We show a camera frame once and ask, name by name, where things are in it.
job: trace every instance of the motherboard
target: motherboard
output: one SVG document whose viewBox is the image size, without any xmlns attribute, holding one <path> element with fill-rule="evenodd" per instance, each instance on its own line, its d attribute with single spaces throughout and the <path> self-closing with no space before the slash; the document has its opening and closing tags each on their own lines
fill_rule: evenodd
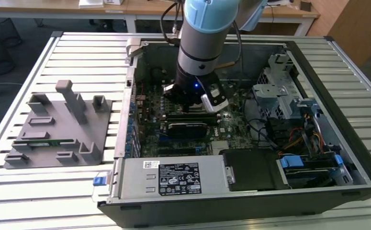
<svg viewBox="0 0 371 230">
<path fill-rule="evenodd" d="M 142 134 L 140 157 L 217 155 L 223 149 L 256 146 L 243 119 L 245 96 L 232 90 L 232 84 L 224 84 L 231 93 L 229 106 L 216 114 L 206 113 L 201 104 L 190 106 L 184 113 L 180 105 L 164 98 L 162 85 L 137 87 L 141 92 L 136 101 Z"/>
</svg>

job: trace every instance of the robotic arm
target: robotic arm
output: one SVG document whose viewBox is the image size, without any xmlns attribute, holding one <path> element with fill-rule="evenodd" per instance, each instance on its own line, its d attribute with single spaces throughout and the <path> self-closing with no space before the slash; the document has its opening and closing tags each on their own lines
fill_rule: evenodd
<svg viewBox="0 0 371 230">
<path fill-rule="evenodd" d="M 227 107 L 213 71 L 225 36 L 233 21 L 240 29 L 253 29 L 265 3 L 267 0 L 185 0 L 174 83 L 164 89 L 165 97 L 182 105 L 184 112 L 200 103 L 209 113 Z"/>
</svg>

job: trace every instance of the green circuit board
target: green circuit board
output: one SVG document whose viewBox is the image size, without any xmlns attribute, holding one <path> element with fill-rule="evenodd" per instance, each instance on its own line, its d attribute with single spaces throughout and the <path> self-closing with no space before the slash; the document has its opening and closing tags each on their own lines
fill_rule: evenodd
<svg viewBox="0 0 371 230">
<path fill-rule="evenodd" d="M 240 106 L 243 96 L 237 93 L 228 97 L 229 105 L 200 122 L 208 124 L 206 135 L 201 139 L 170 140 L 166 129 L 170 122 L 169 115 L 181 115 L 180 106 L 162 97 L 162 88 L 148 87 L 141 97 L 137 97 L 141 136 L 140 157 L 194 156 L 212 154 L 212 142 L 221 141 L 229 149 L 252 148 L 256 141 L 252 139 L 247 125 L 243 121 Z M 206 114 L 202 108 L 190 108 L 194 114 Z M 182 119 L 180 123 L 192 123 L 197 119 Z"/>
</svg>

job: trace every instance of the metal slotted table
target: metal slotted table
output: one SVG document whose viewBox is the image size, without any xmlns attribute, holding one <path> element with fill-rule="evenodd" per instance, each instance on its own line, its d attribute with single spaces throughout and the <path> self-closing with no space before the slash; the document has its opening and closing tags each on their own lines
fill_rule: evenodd
<svg viewBox="0 0 371 230">
<path fill-rule="evenodd" d="M 105 200 L 108 186 L 92 187 L 92 178 L 112 169 L 125 76 L 126 39 L 161 38 L 158 34 L 64 33 L 52 37 L 0 124 L 0 229 L 116 230 L 94 201 Z M 371 151 L 371 82 L 336 46 L 321 37 L 245 36 L 244 40 L 293 40 L 309 61 L 365 147 Z M 4 157 L 28 117 L 33 92 L 61 100 L 57 80 L 69 79 L 82 99 L 112 100 L 102 163 L 97 166 L 2 168 Z M 308 91 L 303 78 L 299 78 Z M 204 223 L 153 229 L 371 229 L 371 199 L 347 203 L 320 215 Z"/>
</svg>

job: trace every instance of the blue latch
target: blue latch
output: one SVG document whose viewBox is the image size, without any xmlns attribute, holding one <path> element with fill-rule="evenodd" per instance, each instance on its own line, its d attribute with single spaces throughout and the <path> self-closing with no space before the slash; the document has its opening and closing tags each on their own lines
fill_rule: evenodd
<svg viewBox="0 0 371 230">
<path fill-rule="evenodd" d="M 104 186 L 106 185 L 106 176 L 96 176 L 93 178 L 93 186 Z"/>
<path fill-rule="evenodd" d="M 344 164 L 343 158 L 341 158 L 340 155 L 333 155 L 333 159 L 336 160 L 337 165 L 343 165 Z"/>
<path fill-rule="evenodd" d="M 304 166 L 300 156 L 284 156 L 280 159 L 280 164 L 283 168 Z"/>
</svg>

